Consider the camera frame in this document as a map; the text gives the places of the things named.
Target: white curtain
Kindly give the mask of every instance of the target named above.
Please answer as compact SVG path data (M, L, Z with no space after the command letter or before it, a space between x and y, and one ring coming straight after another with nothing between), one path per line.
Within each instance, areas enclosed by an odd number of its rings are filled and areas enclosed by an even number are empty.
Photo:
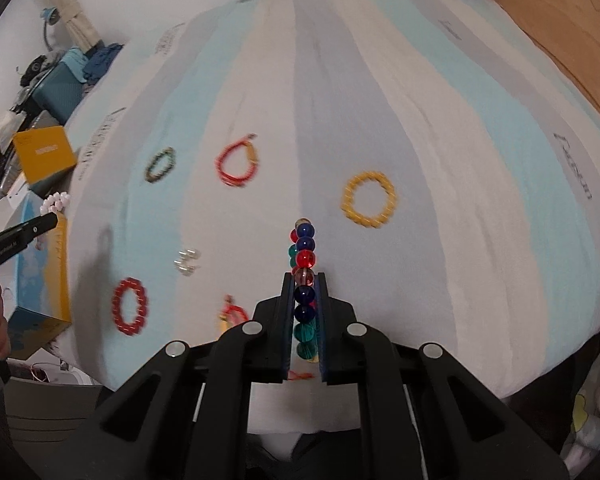
M66 25L69 35L83 52L87 52L100 41L100 35L85 16L78 0L48 0L48 2L58 8L60 18Z

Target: wooden floor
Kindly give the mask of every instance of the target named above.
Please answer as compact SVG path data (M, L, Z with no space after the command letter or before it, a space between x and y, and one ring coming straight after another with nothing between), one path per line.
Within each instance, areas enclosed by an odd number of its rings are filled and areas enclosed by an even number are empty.
M495 0L600 111L600 0Z

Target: cardboard box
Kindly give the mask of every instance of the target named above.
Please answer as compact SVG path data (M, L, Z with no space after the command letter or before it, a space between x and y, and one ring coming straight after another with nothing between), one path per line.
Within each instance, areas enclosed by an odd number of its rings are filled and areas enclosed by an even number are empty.
M40 214L42 199L29 192L10 222L25 222ZM66 218L39 236L0 268L11 355L26 360L71 325L66 273Z
M40 196L78 163L62 126L19 132L13 145L29 188Z

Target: black plastic mount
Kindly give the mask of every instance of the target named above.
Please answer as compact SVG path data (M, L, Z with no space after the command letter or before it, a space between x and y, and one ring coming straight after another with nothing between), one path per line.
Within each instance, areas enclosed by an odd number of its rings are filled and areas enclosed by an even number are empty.
M362 450L352 452L365 479L568 479L560 457L442 347L393 344L329 297L323 273L315 288L322 379L358 384ZM58 448L43 478L244 478L251 383L286 378L292 292L286 274L279 297L217 342L165 346Z

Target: striped bedsheet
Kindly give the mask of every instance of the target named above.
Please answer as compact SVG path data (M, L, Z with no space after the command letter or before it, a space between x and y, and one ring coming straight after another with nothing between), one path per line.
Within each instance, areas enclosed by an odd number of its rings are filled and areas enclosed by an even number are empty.
M258 172L226 186L214 159L252 132ZM217 338L226 294L248 314L278 295L302 216L332 296L397 343L439 342L499 396L600 329L600 116L490 0L220 7L127 45L69 134L84 146L68 213L71 346L111 388L170 340ZM148 183L168 146L174 169ZM379 229L340 209L363 171L398 195ZM384 194L357 199L374 214ZM187 277L173 262L190 248L202 257ZM127 276L149 301L136 336L110 313ZM135 309L126 295L125 319ZM355 389L318 379L257 385L251 406L256 432L358 423Z

